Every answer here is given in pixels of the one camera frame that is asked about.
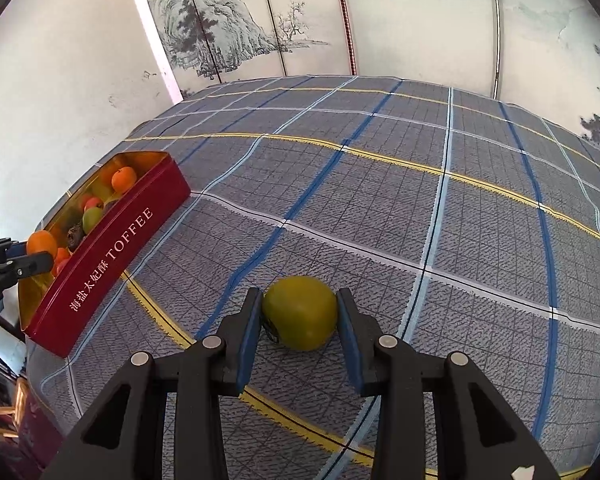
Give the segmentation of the green tomato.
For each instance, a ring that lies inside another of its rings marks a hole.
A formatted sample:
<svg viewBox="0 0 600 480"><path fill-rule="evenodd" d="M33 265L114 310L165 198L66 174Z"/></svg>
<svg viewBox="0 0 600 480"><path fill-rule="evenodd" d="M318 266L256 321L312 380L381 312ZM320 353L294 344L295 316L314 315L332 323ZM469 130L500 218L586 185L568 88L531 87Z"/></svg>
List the green tomato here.
<svg viewBox="0 0 600 480"><path fill-rule="evenodd" d="M91 232L97 223L102 220L102 216L104 215L104 210L100 207L90 207L84 211L82 216L82 228L85 234Z"/></svg>

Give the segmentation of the small tangerine in tin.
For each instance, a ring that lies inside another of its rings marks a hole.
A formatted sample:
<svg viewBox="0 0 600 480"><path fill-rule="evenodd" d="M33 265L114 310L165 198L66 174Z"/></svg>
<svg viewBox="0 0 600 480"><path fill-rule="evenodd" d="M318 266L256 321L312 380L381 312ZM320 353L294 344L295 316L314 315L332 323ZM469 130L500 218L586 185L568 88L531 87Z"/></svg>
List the small tangerine in tin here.
<svg viewBox="0 0 600 480"><path fill-rule="evenodd" d="M117 194L125 194L136 183L137 174L133 167L123 166L111 176L110 184Z"/></svg>

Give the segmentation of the large orange tangerine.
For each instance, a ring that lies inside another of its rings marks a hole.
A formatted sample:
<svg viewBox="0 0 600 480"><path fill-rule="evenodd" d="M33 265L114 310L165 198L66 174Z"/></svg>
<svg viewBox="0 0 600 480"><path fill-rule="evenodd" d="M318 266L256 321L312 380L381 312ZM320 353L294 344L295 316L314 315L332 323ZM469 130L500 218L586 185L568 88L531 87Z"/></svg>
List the large orange tangerine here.
<svg viewBox="0 0 600 480"><path fill-rule="evenodd" d="M51 232L41 230L29 236L26 243L26 251L28 255L48 252L53 258L56 258L58 245Z"/></svg>

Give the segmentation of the small red-orange tomato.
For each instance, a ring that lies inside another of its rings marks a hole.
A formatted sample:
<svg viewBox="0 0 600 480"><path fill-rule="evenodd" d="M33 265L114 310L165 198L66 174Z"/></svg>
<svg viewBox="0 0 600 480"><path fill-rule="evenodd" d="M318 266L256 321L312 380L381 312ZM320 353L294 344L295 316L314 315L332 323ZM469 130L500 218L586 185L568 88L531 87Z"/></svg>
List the small red-orange tomato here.
<svg viewBox="0 0 600 480"><path fill-rule="evenodd" d="M84 203L83 211L87 211L91 208L102 209L103 206L104 206L104 203L102 202L102 200L99 197L92 196L92 197L88 198L86 200L86 202Z"/></svg>

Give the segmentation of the wooden stool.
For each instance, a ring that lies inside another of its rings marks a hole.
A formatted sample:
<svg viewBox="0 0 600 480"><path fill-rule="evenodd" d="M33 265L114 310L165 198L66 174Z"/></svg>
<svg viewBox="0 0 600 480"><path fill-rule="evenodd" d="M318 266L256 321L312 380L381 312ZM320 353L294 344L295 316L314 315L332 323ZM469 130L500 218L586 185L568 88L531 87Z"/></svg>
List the wooden stool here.
<svg viewBox="0 0 600 480"><path fill-rule="evenodd" d="M26 412L29 393L30 388L27 379L18 377L15 382L12 404L0 405L0 438L19 438L19 429Z"/></svg>

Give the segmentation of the large red tomato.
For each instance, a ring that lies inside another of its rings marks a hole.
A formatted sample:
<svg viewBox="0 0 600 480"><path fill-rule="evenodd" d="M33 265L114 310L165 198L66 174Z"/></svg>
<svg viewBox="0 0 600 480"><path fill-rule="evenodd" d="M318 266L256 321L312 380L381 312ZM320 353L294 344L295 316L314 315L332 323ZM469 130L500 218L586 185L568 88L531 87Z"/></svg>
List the large red tomato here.
<svg viewBox="0 0 600 480"><path fill-rule="evenodd" d="M56 252L52 274L54 278L62 271L68 260L71 258L71 252L68 248L59 247Z"/></svg>

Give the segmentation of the painted landscape folding screen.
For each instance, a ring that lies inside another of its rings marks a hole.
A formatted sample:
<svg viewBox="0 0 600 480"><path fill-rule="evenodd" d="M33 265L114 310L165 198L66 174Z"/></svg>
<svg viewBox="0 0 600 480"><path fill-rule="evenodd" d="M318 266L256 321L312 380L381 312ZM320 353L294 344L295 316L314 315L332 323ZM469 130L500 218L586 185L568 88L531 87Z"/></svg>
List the painted landscape folding screen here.
<svg viewBox="0 0 600 480"><path fill-rule="evenodd" d="M521 105L600 147L588 0L147 0L184 93L239 79L397 76Z"/></svg>

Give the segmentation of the large yellow-green fruit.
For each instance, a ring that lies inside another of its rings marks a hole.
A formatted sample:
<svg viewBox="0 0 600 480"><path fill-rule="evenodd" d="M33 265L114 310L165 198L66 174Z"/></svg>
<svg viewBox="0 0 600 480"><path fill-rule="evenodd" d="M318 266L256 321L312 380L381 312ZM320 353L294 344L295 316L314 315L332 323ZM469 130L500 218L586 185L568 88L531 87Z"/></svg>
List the large yellow-green fruit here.
<svg viewBox="0 0 600 480"><path fill-rule="evenodd" d="M313 351L329 341L338 322L335 293L307 275L280 278L265 292L262 324L275 342L294 351Z"/></svg>

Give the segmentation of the dark wrinkled passion fruit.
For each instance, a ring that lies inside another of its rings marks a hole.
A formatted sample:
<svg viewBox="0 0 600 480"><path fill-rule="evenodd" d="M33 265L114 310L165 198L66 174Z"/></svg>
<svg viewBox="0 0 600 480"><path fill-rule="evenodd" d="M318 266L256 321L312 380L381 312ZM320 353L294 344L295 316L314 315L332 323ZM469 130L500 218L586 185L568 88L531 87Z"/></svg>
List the dark wrinkled passion fruit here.
<svg viewBox="0 0 600 480"><path fill-rule="evenodd" d="M69 252L75 252L85 237L81 223L75 224L67 232L67 248Z"/></svg>

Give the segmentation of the plaid grey blue tablecloth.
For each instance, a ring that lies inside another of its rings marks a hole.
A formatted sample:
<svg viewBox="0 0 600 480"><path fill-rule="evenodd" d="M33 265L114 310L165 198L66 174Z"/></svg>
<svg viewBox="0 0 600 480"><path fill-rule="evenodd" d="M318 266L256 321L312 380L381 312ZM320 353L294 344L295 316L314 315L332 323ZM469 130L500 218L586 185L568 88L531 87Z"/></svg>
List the plaid grey blue tablecloth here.
<svg viewBox="0 0 600 480"><path fill-rule="evenodd" d="M62 431L134 351L184 349L250 287L309 275L421 352L465 352L562 477L600 454L599 148L451 87L297 76L200 90L108 157L147 151L187 200L68 356L28 348Z"/></svg>

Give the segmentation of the red gold toffee tin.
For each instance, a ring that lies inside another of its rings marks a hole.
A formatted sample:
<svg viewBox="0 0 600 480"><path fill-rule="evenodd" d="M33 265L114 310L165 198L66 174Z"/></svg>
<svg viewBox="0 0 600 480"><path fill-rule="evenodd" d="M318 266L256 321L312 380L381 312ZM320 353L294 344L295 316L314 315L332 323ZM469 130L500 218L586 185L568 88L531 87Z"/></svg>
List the red gold toffee tin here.
<svg viewBox="0 0 600 480"><path fill-rule="evenodd" d="M117 194L110 179L131 166L134 186ZM172 156L163 151L126 152L94 170L53 214L43 230L67 248L67 232L82 222L83 206L99 197L104 215L85 234L57 278L38 274L18 284L20 323L30 339L65 358L123 271L160 226L185 202L189 186Z"/></svg>

